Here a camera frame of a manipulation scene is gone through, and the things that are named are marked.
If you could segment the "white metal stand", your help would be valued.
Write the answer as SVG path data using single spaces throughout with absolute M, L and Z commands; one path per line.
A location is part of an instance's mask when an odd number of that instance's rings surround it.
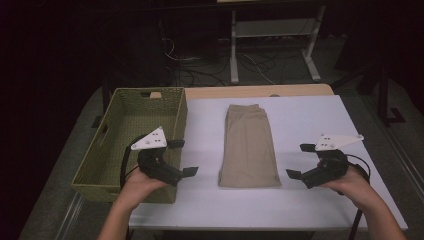
M 231 12 L 231 54 L 230 80 L 232 84 L 239 83 L 238 61 L 236 45 L 238 38 L 252 37 L 277 37 L 277 36 L 308 36 L 309 42 L 301 50 L 301 56 L 314 82 L 319 82 L 321 76 L 315 66 L 312 53 L 321 27 L 326 7 L 320 6 L 317 14 L 312 18 L 278 19 L 278 20 L 252 20 L 241 21 L 237 19 L 237 12 Z

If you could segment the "person's right hand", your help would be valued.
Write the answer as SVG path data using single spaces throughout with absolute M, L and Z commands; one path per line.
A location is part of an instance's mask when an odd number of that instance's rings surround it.
M 353 167 L 349 167 L 347 173 L 341 178 L 322 184 L 322 187 L 344 194 L 363 212 L 368 211 L 380 201 L 376 191 Z

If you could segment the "dark metal stand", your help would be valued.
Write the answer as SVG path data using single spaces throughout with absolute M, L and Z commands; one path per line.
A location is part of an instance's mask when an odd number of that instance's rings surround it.
M 359 76 L 362 79 L 356 91 L 360 95 L 370 95 L 374 88 L 377 88 L 377 115 L 383 124 L 390 127 L 394 123 L 405 123 L 405 118 L 397 108 L 388 107 L 389 78 L 381 61 L 368 61 L 345 77 L 333 82 L 330 87 L 336 90 Z

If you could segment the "beige pants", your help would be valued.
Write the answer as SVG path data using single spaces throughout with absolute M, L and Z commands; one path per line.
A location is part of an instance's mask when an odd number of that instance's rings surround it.
M 228 107 L 218 186 L 281 186 L 268 115 L 258 104 Z

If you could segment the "green woven basket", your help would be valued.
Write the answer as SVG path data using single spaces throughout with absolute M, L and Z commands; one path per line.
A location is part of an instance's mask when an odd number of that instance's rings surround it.
M 187 112 L 182 87 L 116 89 L 72 187 L 90 201 L 115 201 L 125 148 L 159 127 L 167 139 L 182 140 Z

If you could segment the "person's left hand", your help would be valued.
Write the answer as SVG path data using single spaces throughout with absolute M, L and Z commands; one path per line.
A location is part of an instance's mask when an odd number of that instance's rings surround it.
M 129 174 L 116 203 L 135 209 L 149 194 L 165 186 L 166 183 L 148 177 L 136 167 Z

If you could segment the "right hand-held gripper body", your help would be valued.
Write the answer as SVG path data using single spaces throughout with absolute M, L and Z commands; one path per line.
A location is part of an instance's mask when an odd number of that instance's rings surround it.
M 308 189 L 320 186 L 332 180 L 341 178 L 347 173 L 350 166 L 356 168 L 365 176 L 365 170 L 358 164 L 352 164 L 348 156 L 340 148 L 360 142 L 364 139 L 362 135 L 328 135 L 322 134 L 315 145 L 315 153 L 319 159 L 317 166 L 302 173 L 301 181 Z

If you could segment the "light wooden table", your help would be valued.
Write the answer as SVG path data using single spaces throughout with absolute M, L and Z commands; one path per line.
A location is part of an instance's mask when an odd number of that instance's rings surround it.
M 193 87 L 185 89 L 186 99 L 254 98 L 270 96 L 333 95 L 327 84 Z

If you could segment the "white table board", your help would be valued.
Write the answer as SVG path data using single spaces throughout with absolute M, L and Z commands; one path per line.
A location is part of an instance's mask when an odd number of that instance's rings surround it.
M 197 174 L 182 180 L 172 204 L 143 203 L 133 211 L 133 228 L 173 230 L 308 231 L 348 229 L 357 209 L 330 189 L 308 189 L 292 180 L 290 169 L 306 172 L 318 158 L 301 151 L 323 134 L 361 133 L 339 96 L 239 98 L 257 104 L 269 119 L 279 188 L 229 189 L 218 185 L 224 152 L 225 117 L 233 99 L 197 99 L 188 103 L 181 164 Z

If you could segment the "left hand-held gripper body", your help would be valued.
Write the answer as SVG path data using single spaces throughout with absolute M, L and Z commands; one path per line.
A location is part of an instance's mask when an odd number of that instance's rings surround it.
M 130 144 L 130 149 L 138 152 L 137 163 L 141 172 L 150 178 L 176 186 L 183 173 L 164 160 L 167 147 L 168 141 L 161 126 Z

